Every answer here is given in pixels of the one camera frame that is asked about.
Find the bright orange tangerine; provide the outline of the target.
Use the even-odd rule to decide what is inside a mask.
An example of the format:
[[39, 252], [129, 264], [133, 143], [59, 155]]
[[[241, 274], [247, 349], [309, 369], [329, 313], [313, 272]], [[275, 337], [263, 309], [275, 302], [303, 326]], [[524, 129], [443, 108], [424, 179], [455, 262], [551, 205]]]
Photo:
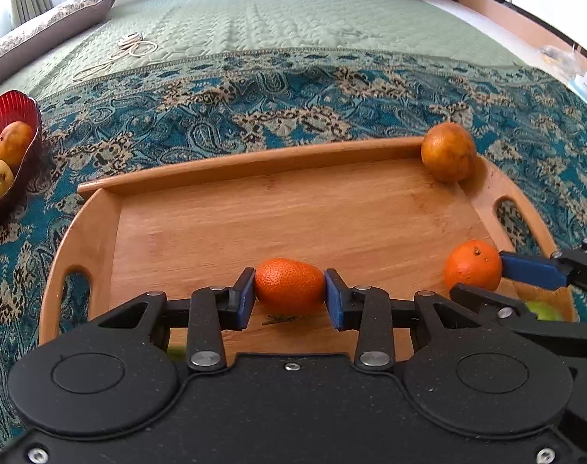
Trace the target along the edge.
[[482, 240], [470, 240], [457, 246], [444, 266], [445, 287], [456, 284], [495, 291], [502, 279], [502, 260], [492, 244]]

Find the small oval orange tangerine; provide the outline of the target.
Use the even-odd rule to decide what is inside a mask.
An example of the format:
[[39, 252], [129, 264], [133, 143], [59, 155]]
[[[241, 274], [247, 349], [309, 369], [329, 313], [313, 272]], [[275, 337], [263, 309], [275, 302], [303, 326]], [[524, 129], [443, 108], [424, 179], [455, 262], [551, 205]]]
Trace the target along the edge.
[[271, 259], [255, 271], [255, 294], [277, 314], [302, 315], [324, 304], [324, 273], [314, 265], [291, 259]]

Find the green apple right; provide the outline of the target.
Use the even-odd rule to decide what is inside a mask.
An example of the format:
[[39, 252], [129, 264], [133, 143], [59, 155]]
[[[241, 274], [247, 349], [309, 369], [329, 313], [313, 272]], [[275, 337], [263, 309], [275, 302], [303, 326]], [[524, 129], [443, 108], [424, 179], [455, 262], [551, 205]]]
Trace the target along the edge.
[[527, 309], [537, 316], [539, 321], [563, 322], [562, 313], [555, 307], [541, 300], [529, 300], [525, 303]]

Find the green apple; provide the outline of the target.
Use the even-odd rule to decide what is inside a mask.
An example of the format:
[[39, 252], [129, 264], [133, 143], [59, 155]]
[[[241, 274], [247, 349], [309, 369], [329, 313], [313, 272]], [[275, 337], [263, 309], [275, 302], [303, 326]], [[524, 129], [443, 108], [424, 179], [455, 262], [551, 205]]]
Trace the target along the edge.
[[185, 346], [169, 346], [167, 350], [168, 358], [172, 359], [173, 362], [186, 363], [186, 347]]
[[537, 316], [539, 321], [563, 322], [562, 313], [555, 307], [541, 300], [529, 300], [525, 303], [527, 309]]

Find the green apple left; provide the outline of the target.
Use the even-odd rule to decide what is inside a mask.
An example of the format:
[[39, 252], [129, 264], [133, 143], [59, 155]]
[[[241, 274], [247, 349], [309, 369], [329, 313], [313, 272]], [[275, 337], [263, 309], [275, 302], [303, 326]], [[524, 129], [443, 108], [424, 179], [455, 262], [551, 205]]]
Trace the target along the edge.
[[169, 346], [167, 350], [168, 358], [172, 359], [173, 362], [186, 363], [186, 347], [185, 346]]

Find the wooden serving tray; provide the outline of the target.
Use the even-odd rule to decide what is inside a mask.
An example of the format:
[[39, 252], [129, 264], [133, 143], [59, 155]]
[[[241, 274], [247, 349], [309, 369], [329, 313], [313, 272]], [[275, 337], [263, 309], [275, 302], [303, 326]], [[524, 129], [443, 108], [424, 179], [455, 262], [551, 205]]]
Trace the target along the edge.
[[172, 300], [229, 286], [273, 258], [333, 268], [396, 299], [444, 291], [445, 259], [470, 239], [512, 248], [510, 200], [543, 254], [557, 246], [535, 207], [483, 157], [461, 183], [434, 180], [417, 137], [295, 147], [164, 165], [78, 187], [84, 205], [55, 255], [39, 340], [60, 331], [64, 281], [84, 273], [89, 316], [149, 290]]

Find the teal paisley blanket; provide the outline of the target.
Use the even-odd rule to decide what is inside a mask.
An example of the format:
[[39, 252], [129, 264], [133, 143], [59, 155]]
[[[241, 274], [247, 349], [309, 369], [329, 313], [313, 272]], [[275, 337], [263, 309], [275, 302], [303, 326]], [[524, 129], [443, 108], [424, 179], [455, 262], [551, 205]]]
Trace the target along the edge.
[[387, 51], [219, 53], [39, 99], [36, 169], [0, 224], [0, 450], [23, 433], [7, 376], [37, 341], [53, 256], [86, 181], [224, 155], [422, 135], [454, 121], [517, 183], [557, 243], [587, 237], [587, 105], [517, 63]]

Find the dull orange in tray corner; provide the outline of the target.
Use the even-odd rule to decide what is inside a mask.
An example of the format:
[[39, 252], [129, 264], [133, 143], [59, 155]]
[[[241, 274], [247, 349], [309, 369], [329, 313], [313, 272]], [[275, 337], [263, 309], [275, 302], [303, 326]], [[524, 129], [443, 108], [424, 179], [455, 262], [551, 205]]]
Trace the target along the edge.
[[459, 182], [469, 178], [474, 171], [476, 155], [473, 136], [452, 121], [429, 129], [420, 147], [423, 165], [441, 182]]

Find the reddish orange mango in bowl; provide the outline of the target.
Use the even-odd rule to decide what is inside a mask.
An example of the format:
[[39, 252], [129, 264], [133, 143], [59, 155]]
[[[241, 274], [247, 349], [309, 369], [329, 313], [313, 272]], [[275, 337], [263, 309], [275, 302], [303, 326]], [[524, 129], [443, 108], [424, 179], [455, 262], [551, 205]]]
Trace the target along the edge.
[[7, 125], [0, 134], [0, 159], [4, 160], [12, 171], [18, 171], [34, 136], [34, 130], [24, 121], [14, 121]]

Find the red ribbed fruit bowl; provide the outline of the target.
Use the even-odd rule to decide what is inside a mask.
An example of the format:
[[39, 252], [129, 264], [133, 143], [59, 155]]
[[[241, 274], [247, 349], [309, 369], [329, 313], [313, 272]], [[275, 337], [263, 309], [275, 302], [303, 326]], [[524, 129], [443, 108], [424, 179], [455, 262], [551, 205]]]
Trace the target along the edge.
[[36, 174], [42, 148], [37, 102], [18, 90], [0, 95], [0, 224], [26, 192]]

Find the green quilted bedspread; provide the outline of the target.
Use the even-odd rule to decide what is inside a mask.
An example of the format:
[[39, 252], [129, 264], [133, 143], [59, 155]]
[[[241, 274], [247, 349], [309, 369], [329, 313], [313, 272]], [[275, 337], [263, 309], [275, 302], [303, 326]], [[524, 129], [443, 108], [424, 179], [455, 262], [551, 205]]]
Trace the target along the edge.
[[139, 0], [40, 55], [0, 84], [35, 99], [77, 85], [119, 39], [139, 32], [156, 43], [111, 72], [217, 53], [281, 48], [347, 48], [441, 56], [485, 66], [519, 64], [514, 53], [429, 0]]

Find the floral grey pillow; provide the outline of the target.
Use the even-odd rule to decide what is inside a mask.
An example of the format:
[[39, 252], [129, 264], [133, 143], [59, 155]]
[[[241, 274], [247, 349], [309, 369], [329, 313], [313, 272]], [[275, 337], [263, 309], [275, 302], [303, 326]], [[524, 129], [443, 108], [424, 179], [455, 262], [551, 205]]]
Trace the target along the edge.
[[116, 0], [66, 0], [0, 39], [0, 84], [49, 50], [104, 21]]

